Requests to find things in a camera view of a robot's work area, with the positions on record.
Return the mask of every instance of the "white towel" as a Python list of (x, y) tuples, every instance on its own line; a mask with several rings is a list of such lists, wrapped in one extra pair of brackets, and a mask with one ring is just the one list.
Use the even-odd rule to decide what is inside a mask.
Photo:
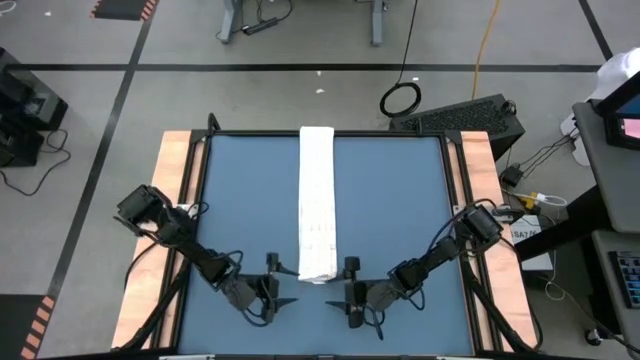
[(330, 127), (300, 129), (298, 280), (322, 284), (336, 277), (336, 206)]

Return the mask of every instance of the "gray floor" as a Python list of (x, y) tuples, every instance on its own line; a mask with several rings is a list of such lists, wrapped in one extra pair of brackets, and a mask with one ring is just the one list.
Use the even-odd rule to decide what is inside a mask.
[[(19, 1), (0, 17), (0, 46), (23, 63), (126, 64), (141, 24), (90, 19), (93, 0)], [(141, 63), (280, 64), (399, 63), (412, 2), (389, 1), (385, 43), (371, 48), (369, 6), (349, 0), (294, 0), (291, 17), (273, 29), (237, 34), (221, 45), (220, 1), (163, 0), (157, 9)], [(638, 45), (640, 3), (590, 0), (596, 19), (615, 52)], [(492, 0), (420, 1), (409, 63), (472, 64), (492, 10)], [(282, 14), (282, 0), (268, 4), (266, 17)], [(248, 1), (247, 23), (255, 22)], [(599, 65), (604, 57), (577, 0), (505, 0), (483, 62), (486, 64)], [(69, 102), (62, 127), (70, 131), (73, 158), (54, 171), (36, 196), (26, 199), (0, 186), (0, 292), (45, 293), (89, 176), (109, 119), (122, 72), (38, 72)], [(82, 228), (40, 356), (108, 350), (122, 298), (122, 279), (134, 239), (111, 220), (116, 204), (151, 179), (160, 136), (169, 129), (204, 127), (213, 111), (227, 129), (297, 129), (327, 125), (337, 129), (385, 129), (380, 96), (397, 72), (137, 72)], [(423, 89), (420, 109), (468, 100), (471, 72), (407, 72)], [(521, 161), (560, 137), (559, 123), (571, 105), (595, 85), (593, 73), (481, 73), (479, 96), (503, 93), (518, 105), (527, 130), (511, 154)], [(394, 108), (408, 101), (391, 100)], [(572, 200), (594, 184), (588, 168), (575, 163), (570, 148), (557, 152), (522, 182), (518, 190), (541, 191)], [(41, 157), (33, 169), (8, 175), (30, 189), (56, 159)], [(504, 166), (504, 159), (498, 163)], [(560, 267), (573, 273), (572, 267)], [(594, 349), (582, 341), (588, 321), (569, 303), (529, 292), (540, 309), (543, 349), (552, 354), (624, 359), (607, 343)]]

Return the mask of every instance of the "blue mat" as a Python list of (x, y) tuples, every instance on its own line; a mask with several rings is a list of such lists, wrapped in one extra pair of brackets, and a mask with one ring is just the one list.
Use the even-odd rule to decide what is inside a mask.
[[(360, 279), (385, 278), (400, 261), (420, 256), (451, 216), (439, 143), (434, 138), (336, 138), (334, 145), (338, 265), (359, 256)], [(297, 137), (212, 140), (198, 241), (217, 251), (244, 251), (243, 273), (262, 274), (267, 252), (298, 269)], [(299, 300), (266, 328), (249, 325), (221, 293), (192, 275), (181, 354), (471, 355), (457, 261), (431, 273), (426, 308), (407, 301), (387, 310), (385, 340), (375, 329), (347, 327), (326, 300), (344, 299), (343, 284), (313, 285), (276, 275), (280, 297)], [(259, 309), (259, 302), (254, 303)]]

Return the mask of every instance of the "yellow cable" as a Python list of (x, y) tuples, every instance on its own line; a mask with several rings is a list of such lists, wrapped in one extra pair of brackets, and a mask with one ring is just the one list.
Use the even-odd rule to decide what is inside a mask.
[(491, 18), (489, 19), (489, 24), (487, 24), (487, 30), (485, 30), (484, 37), (482, 38), (482, 44), (480, 44), (480, 51), (478, 51), (478, 58), (476, 59), (476, 67), (475, 67), (475, 70), (473, 71), (473, 90), (471, 92), (471, 100), (476, 98), (476, 87), (478, 86), (478, 72), (480, 70), (480, 59), (482, 59), (484, 46), (487, 44), (489, 33), (491, 32), (491, 28), (493, 27), (493, 20), (496, 18), (496, 15), (498, 15), (498, 9), (500, 9), (500, 0), (496, 0), (496, 6), (493, 8), (493, 13), (491, 14)]

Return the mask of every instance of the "black keyboard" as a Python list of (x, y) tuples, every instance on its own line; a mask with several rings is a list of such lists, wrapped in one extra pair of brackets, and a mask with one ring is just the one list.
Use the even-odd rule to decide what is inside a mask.
[(489, 135), (505, 132), (504, 113), (493, 101), (476, 100), (446, 110), (433, 110), (401, 123), (403, 130), (415, 130), (418, 121), (424, 130), (486, 131)]
[(609, 257), (627, 307), (640, 309), (640, 252), (611, 251)]

